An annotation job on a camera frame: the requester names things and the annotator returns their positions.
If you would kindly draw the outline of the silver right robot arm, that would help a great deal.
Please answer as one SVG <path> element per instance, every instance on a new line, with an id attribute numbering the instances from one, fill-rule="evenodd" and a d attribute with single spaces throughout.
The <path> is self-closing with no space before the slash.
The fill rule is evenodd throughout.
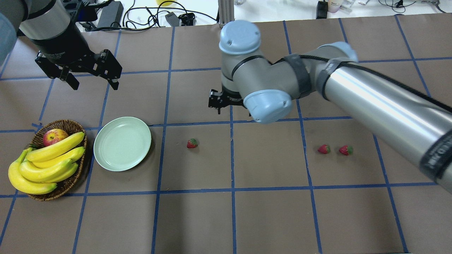
<path id="1" fill-rule="evenodd" d="M 236 20 L 222 27 L 221 91 L 210 91 L 210 108 L 242 106 L 253 120 L 268 124 L 286 117 L 293 100 L 317 92 L 451 192 L 450 106 L 363 67 L 347 42 L 290 54 L 275 63 L 260 46 L 257 25 Z"/>

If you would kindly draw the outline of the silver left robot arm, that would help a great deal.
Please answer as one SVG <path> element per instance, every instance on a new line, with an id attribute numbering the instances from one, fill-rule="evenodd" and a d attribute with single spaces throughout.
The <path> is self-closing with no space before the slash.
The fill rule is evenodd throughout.
<path id="1" fill-rule="evenodd" d="M 12 52 L 21 31 L 37 48 L 35 62 L 51 79 L 77 90 L 74 73 L 106 79 L 113 90 L 119 86 L 122 66 L 110 50 L 96 54 L 60 0 L 1 1 L 1 63 Z"/>

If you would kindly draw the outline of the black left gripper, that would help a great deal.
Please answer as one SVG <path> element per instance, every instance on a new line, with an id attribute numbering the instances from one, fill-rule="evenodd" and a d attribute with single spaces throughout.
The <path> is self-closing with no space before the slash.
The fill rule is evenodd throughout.
<path id="1" fill-rule="evenodd" d="M 68 27 L 60 34 L 47 39 L 32 39 L 38 48 L 35 62 L 51 79 L 63 79 L 73 90 L 79 82 L 74 73 L 89 73 L 108 80 L 113 90 L 118 90 L 122 66 L 109 49 L 96 53 L 89 47 L 77 27 Z"/>

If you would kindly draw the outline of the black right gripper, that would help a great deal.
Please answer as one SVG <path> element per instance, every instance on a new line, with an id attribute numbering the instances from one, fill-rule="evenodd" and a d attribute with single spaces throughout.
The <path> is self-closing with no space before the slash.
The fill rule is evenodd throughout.
<path id="1" fill-rule="evenodd" d="M 243 108 L 246 108 L 244 106 L 244 100 L 239 92 L 229 90 L 224 86 L 222 87 L 221 92 L 211 89 L 209 92 L 208 107 L 216 108 L 218 115 L 220 115 L 221 108 L 227 106 L 242 106 Z"/>

